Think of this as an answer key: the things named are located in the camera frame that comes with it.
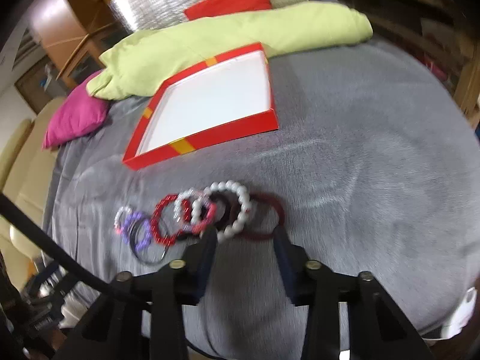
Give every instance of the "beige chair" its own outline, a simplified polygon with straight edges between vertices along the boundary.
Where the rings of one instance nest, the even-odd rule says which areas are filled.
[[[57,151],[42,150],[47,125],[63,98],[49,102],[35,120],[24,120],[0,154],[0,190],[41,227]],[[0,251],[18,289],[35,273],[40,249],[0,216]]]

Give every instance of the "brass screw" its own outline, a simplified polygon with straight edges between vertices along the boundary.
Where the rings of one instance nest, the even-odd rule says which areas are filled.
[[[317,269],[322,268],[322,263],[320,261],[315,260],[315,259],[309,259],[309,261],[307,261],[305,263],[305,267],[307,269],[312,270],[312,271],[316,271]]]
[[[129,271],[122,271],[119,274],[117,274],[117,281],[127,281],[130,280],[133,277],[133,275]]]
[[[363,281],[372,281],[374,279],[374,276],[371,274],[370,271],[362,271],[360,272],[360,279]]]
[[[183,259],[174,259],[170,261],[169,265],[172,269],[182,269],[187,263],[184,262]]]

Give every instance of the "red beaded bracelet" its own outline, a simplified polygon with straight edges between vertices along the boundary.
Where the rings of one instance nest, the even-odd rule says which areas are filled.
[[[165,236],[162,236],[162,234],[160,233],[160,228],[158,226],[158,221],[160,219],[160,215],[162,214],[163,209],[167,207],[167,205],[169,205],[170,203],[173,203],[177,199],[177,197],[178,195],[167,195],[155,206],[152,217],[150,218],[150,227],[152,228],[153,239],[156,243],[165,246],[172,246],[176,242],[178,236],[183,234],[183,231],[179,230],[173,235],[166,234]],[[183,219],[186,222],[189,222],[191,219],[191,208],[188,200],[182,200],[182,207]]]

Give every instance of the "wooden cabinet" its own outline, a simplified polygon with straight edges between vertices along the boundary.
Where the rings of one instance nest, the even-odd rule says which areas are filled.
[[[98,58],[106,49],[101,38],[115,29],[116,21],[103,0],[35,0],[29,22],[68,87],[81,83],[72,72],[85,58],[104,67]]]

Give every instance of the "pink pillow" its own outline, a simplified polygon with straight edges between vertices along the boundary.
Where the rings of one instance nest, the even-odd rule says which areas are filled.
[[[59,146],[69,140],[86,135],[102,125],[107,117],[108,103],[88,95],[88,81],[100,74],[90,75],[68,95],[65,102],[55,111],[46,129],[42,148]]]

